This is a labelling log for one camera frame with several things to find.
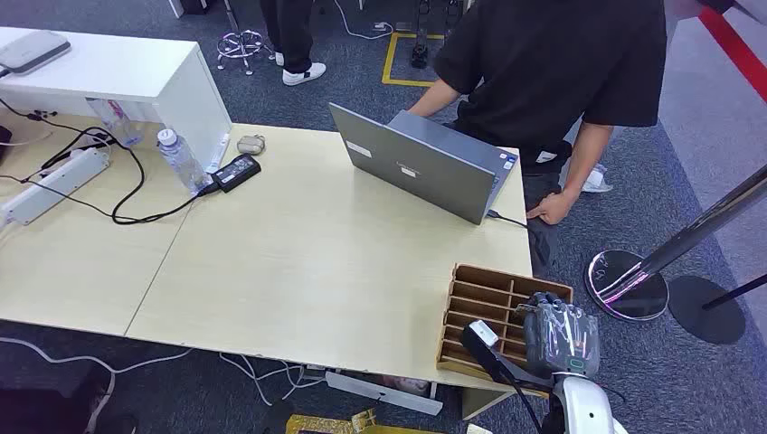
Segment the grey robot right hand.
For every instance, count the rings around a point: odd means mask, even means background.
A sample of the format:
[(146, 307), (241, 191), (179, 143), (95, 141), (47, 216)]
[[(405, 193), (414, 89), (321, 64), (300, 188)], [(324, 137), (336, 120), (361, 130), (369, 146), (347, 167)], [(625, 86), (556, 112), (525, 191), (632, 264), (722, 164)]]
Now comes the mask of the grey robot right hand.
[(539, 377), (570, 373), (592, 377), (600, 367), (595, 316), (551, 292), (536, 292), (515, 307), (523, 318), (526, 369)]

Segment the person's left hand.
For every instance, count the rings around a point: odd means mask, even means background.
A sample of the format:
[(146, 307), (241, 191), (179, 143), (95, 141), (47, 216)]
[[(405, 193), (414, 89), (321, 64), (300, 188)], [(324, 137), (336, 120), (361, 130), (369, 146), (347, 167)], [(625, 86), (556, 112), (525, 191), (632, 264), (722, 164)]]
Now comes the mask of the person's left hand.
[(526, 212), (528, 220), (540, 219), (549, 225), (561, 222), (570, 212), (580, 197), (578, 189), (564, 189), (560, 193), (550, 193), (538, 205)]

